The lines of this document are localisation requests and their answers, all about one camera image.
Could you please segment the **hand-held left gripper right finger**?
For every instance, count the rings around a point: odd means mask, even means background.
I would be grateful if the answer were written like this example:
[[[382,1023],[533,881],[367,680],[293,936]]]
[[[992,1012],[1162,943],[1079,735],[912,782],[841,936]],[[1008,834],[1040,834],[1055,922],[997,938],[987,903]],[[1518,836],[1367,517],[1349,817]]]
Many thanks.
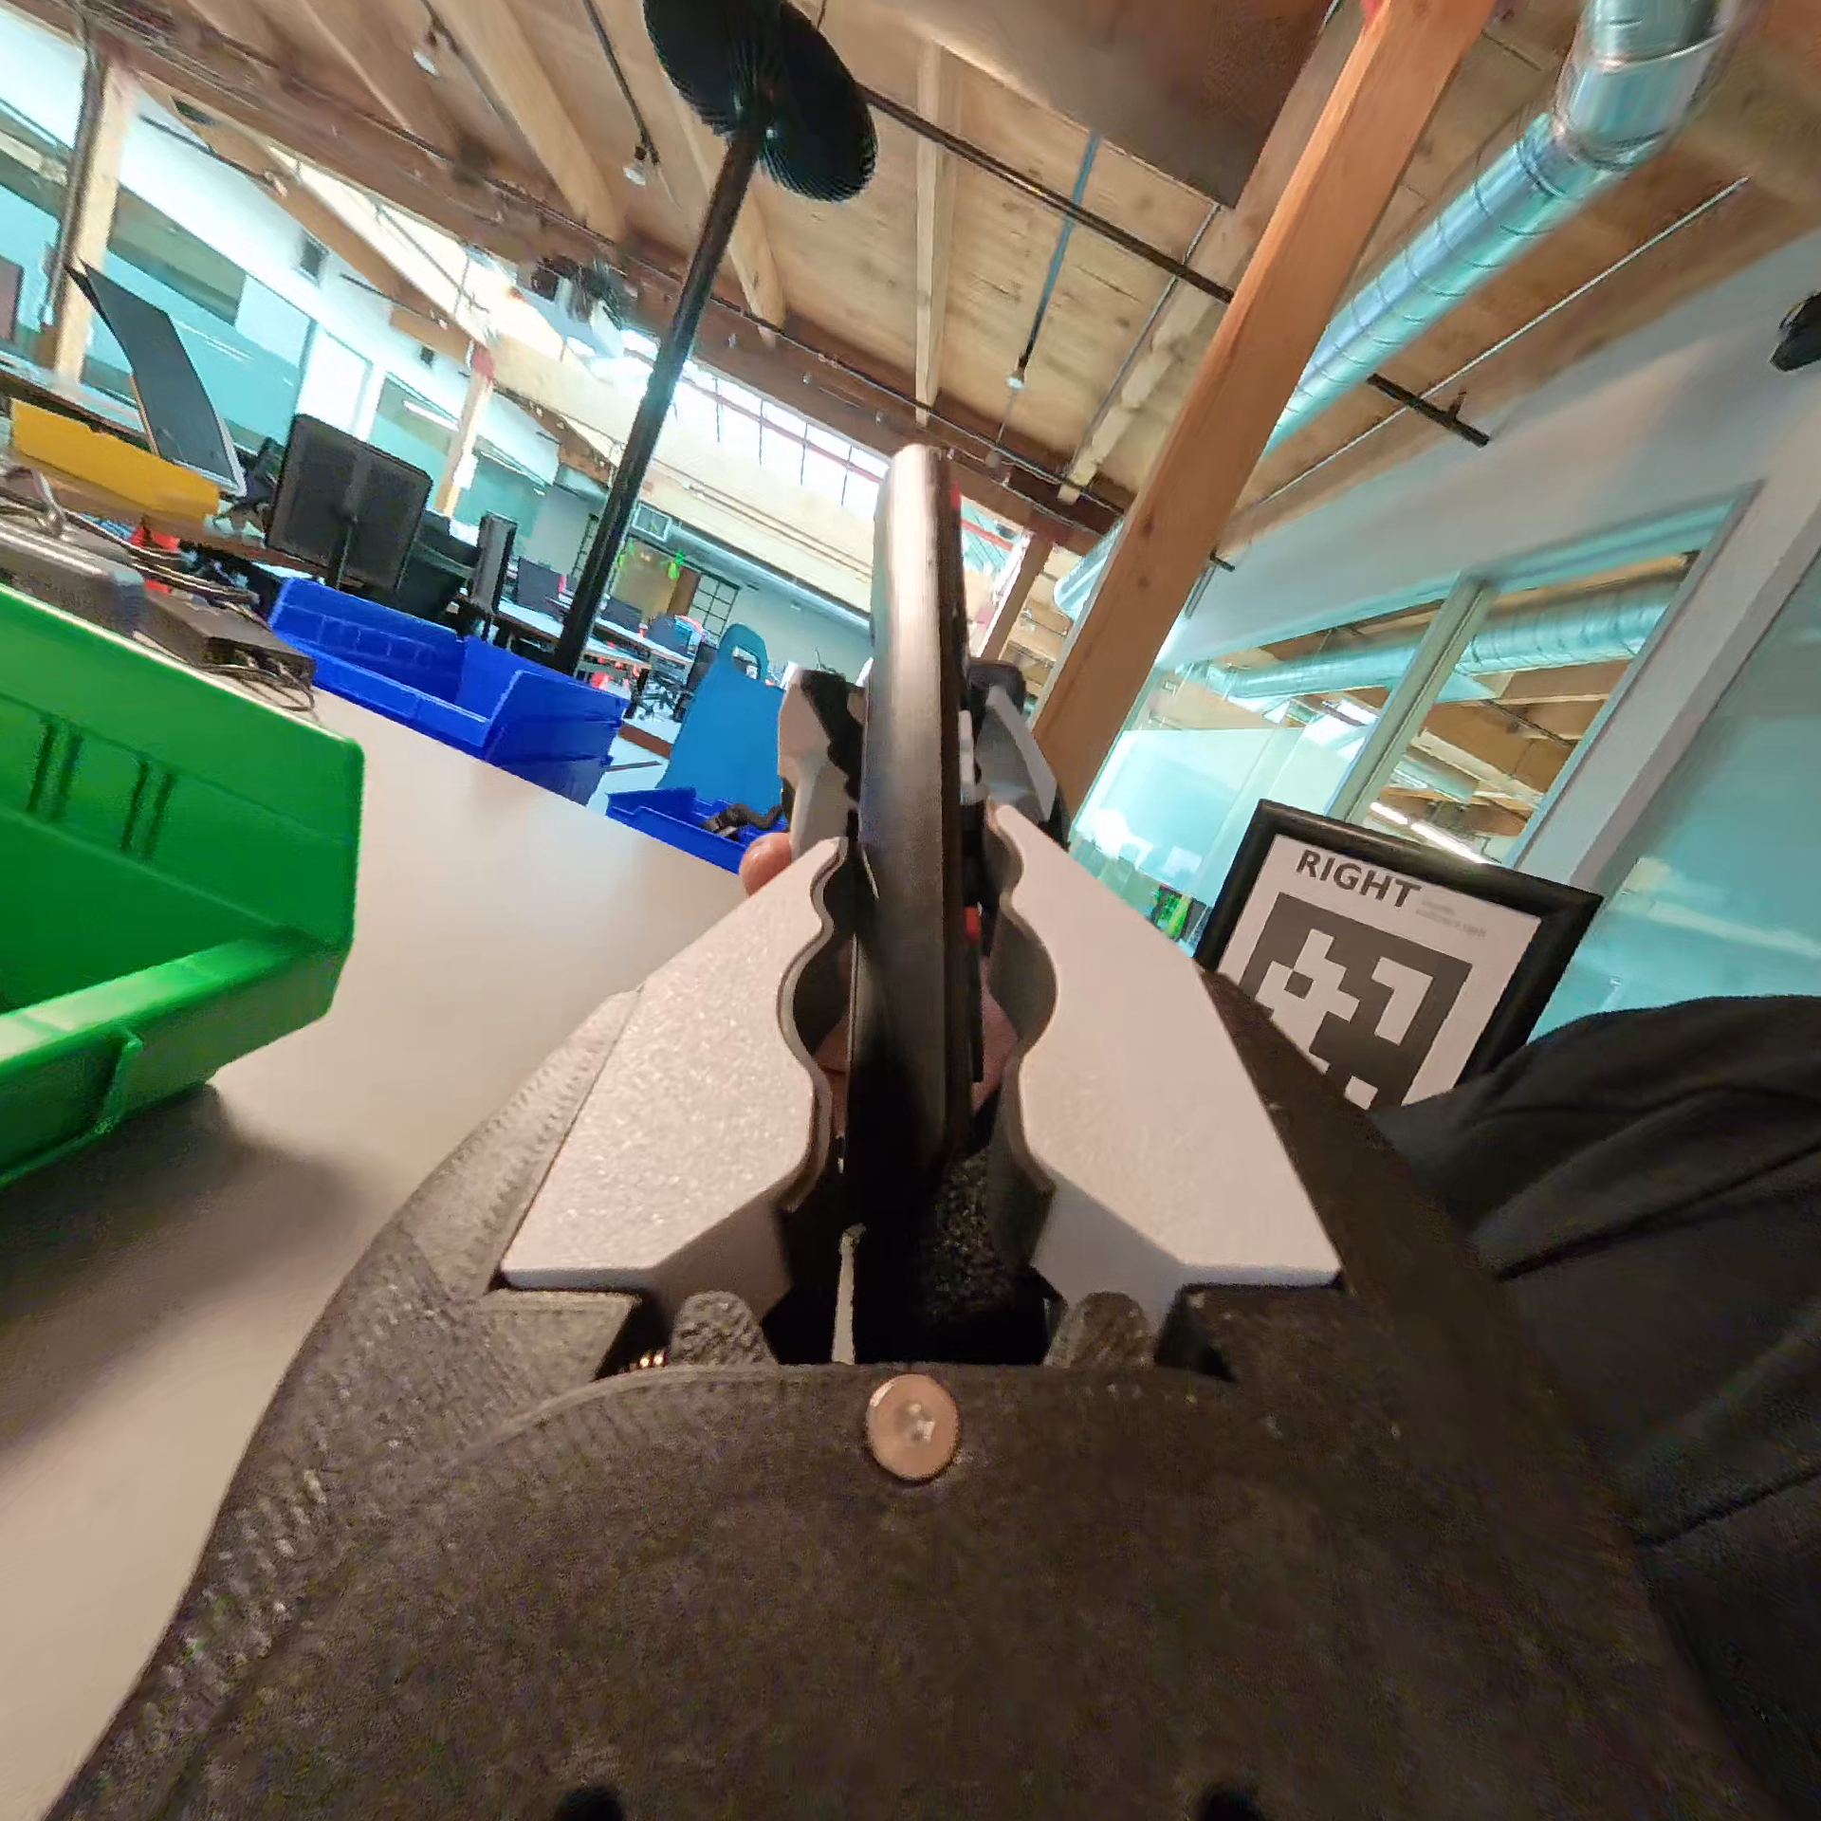
[[[1327,1288],[1340,1259],[1207,977],[1015,808],[987,812],[987,989],[1015,1040],[990,1221],[1066,1306],[1162,1327],[1185,1290]]]

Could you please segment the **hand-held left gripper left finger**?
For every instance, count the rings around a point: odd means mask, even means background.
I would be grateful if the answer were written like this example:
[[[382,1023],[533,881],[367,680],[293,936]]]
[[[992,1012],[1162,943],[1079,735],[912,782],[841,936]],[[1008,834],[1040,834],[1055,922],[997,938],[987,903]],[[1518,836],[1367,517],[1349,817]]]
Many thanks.
[[[843,836],[647,975],[501,1262],[513,1290],[614,1290],[661,1313],[707,1292],[767,1315],[786,1207],[820,1178],[833,1097],[793,996],[835,936]]]

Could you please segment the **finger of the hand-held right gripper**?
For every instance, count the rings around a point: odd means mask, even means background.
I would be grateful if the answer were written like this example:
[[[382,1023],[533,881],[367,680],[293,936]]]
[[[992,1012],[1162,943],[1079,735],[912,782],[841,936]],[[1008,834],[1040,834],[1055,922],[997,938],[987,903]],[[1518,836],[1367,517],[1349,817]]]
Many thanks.
[[[1065,845],[1065,797],[1032,732],[1025,676],[1017,667],[967,667],[970,797],[1023,812]]]
[[[864,694],[843,674],[798,669],[780,707],[788,851],[841,836],[858,808]]]

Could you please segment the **black remote control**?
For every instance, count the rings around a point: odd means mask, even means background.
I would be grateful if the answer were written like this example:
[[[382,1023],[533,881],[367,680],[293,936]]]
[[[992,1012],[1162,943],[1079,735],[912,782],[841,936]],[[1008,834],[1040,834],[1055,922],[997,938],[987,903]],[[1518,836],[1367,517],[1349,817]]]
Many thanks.
[[[846,1178],[868,1234],[900,1239],[963,1151],[981,1022],[965,924],[961,496],[927,445],[900,449],[879,490],[872,626]]]

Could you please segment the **person's right forearm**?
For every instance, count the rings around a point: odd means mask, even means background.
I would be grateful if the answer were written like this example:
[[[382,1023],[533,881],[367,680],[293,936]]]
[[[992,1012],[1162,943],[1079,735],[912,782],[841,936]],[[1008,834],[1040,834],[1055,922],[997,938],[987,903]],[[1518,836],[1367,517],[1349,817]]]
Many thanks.
[[[1819,1816],[1816,998],[1582,1016],[1372,1120],[1547,1356],[1733,1750]]]

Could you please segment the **person's right hand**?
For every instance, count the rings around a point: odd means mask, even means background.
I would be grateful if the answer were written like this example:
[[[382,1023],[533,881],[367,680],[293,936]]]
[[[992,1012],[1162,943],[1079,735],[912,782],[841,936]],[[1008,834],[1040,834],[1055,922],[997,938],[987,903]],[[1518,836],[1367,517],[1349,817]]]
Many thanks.
[[[774,877],[780,877],[790,865],[788,834],[761,834],[741,857],[738,883],[746,896],[765,889]],[[830,1089],[835,1127],[841,1131],[848,1120],[850,1097],[850,974],[852,974],[852,943],[835,954],[839,986],[835,989],[835,1007],[841,1019],[822,1031],[822,1040],[812,1050],[812,1064]],[[990,991],[981,986],[981,1062],[979,1077],[970,1087],[970,1109],[981,1117],[994,1108],[994,1098],[1013,1061],[1017,1035],[1009,1016],[992,999]]]

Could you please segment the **blue plastic panel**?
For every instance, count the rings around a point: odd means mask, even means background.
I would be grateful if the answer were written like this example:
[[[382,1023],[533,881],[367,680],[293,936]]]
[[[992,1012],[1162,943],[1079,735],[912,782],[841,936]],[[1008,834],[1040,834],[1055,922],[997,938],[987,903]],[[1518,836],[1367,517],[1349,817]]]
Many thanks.
[[[758,633],[734,623],[693,685],[672,742],[662,788],[770,812],[783,797],[777,726],[784,690],[767,678]]]

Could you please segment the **small blue bin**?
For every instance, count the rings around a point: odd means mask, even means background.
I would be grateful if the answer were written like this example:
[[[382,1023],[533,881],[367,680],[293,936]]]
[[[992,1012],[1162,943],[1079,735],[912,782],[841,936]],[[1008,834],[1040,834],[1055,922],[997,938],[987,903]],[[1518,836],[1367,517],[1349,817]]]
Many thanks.
[[[616,791],[606,817],[728,873],[763,834],[786,832],[780,804],[758,810],[682,786]]]

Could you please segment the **black framed tag sign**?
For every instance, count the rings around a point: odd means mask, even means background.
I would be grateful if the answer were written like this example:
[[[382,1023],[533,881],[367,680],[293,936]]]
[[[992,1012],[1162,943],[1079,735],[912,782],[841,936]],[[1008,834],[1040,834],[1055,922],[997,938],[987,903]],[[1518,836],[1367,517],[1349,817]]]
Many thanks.
[[[1426,1101],[1537,1029],[1602,896],[1261,799],[1193,958],[1365,1109]]]

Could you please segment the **blue storage bin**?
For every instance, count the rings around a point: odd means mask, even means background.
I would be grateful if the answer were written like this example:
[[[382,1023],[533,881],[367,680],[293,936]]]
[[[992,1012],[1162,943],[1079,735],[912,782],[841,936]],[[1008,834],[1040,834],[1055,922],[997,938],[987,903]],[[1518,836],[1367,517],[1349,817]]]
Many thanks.
[[[588,804],[629,697],[490,643],[309,648],[319,687],[490,768]]]
[[[410,721],[425,702],[450,704],[463,669],[461,639],[324,583],[295,577],[266,619],[309,656],[312,683],[384,718]]]

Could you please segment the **black computer monitor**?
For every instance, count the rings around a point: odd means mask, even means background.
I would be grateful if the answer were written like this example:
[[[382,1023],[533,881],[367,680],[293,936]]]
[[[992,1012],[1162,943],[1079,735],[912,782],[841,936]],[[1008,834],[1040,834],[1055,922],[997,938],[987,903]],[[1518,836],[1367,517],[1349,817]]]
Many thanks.
[[[367,598],[390,597],[415,542],[431,476],[316,417],[290,420],[265,549]]]

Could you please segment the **green plastic bin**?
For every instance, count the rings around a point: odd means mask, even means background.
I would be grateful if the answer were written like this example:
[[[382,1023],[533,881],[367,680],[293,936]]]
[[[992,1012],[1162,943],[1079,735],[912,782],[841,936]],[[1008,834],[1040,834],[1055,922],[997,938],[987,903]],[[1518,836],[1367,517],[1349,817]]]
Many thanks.
[[[364,770],[354,740],[5,590],[5,1183],[329,1010]]]

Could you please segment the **black box device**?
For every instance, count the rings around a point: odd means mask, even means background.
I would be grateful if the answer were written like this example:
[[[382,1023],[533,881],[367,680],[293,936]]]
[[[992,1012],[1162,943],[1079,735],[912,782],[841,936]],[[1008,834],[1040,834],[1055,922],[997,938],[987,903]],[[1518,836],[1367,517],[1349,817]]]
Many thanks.
[[[149,592],[143,636],[195,669],[265,680],[285,690],[312,687],[312,658],[285,643],[257,613],[183,590]]]

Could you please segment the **black floor lamp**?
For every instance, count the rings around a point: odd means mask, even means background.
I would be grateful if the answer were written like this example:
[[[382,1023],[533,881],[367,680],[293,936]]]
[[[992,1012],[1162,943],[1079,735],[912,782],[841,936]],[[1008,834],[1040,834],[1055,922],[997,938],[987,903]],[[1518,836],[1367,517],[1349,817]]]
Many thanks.
[[[722,139],[719,170],[680,281],[672,319],[653,356],[634,418],[614,471],[552,669],[571,676],[594,633],[601,600],[639,501],[697,323],[734,237],[752,176],[841,202],[874,177],[876,128],[866,100],[809,17],[775,2],[649,2],[646,31],[673,93]]]

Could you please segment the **grey hanging ceiling panel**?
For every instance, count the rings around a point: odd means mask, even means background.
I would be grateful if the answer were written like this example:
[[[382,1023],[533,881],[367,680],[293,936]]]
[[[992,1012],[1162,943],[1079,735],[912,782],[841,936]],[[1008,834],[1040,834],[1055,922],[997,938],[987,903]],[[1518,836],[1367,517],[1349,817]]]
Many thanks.
[[[1025,100],[1219,202],[1238,199],[1325,2],[889,2]]]

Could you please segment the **dark slanted board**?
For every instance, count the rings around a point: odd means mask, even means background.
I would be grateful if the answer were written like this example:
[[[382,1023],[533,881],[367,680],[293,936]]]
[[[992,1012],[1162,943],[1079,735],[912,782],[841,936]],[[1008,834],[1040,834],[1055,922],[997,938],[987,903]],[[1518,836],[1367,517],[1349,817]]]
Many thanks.
[[[206,476],[222,496],[242,495],[242,467],[175,323],[104,271],[66,262],[70,277],[93,306],[128,360],[152,450]]]

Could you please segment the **grey case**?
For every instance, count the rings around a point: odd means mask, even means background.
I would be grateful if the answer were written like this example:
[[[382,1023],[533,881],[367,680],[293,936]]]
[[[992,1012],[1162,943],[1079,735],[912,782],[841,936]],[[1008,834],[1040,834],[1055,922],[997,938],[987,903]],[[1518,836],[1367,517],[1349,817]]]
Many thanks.
[[[137,567],[23,517],[1,521],[1,583],[119,636],[134,636],[145,625],[145,579]]]

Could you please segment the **yellow bin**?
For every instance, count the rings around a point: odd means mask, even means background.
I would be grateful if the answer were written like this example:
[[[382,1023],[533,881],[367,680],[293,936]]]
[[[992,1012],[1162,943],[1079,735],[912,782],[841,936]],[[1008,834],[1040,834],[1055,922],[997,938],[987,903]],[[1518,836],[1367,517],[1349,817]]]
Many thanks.
[[[11,406],[11,446],[19,461],[140,516],[204,521],[220,512],[210,476],[32,402]]]

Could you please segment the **wooden post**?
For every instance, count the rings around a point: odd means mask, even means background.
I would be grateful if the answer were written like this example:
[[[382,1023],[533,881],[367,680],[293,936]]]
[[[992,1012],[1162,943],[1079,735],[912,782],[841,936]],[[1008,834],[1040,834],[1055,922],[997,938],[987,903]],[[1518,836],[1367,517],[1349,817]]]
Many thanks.
[[[1034,736],[1070,806],[1101,771],[1490,12],[1482,2],[1365,9],[1038,707]]]

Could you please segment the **silver air duct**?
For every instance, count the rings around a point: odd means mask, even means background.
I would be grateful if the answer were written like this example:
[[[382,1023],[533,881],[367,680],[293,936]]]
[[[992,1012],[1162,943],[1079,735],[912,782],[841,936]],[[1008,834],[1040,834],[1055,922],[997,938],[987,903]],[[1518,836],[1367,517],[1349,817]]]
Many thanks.
[[[1582,5],[1551,102],[1340,306],[1263,450],[1653,160],[1685,128],[1745,16],[1747,5],[1723,2]]]

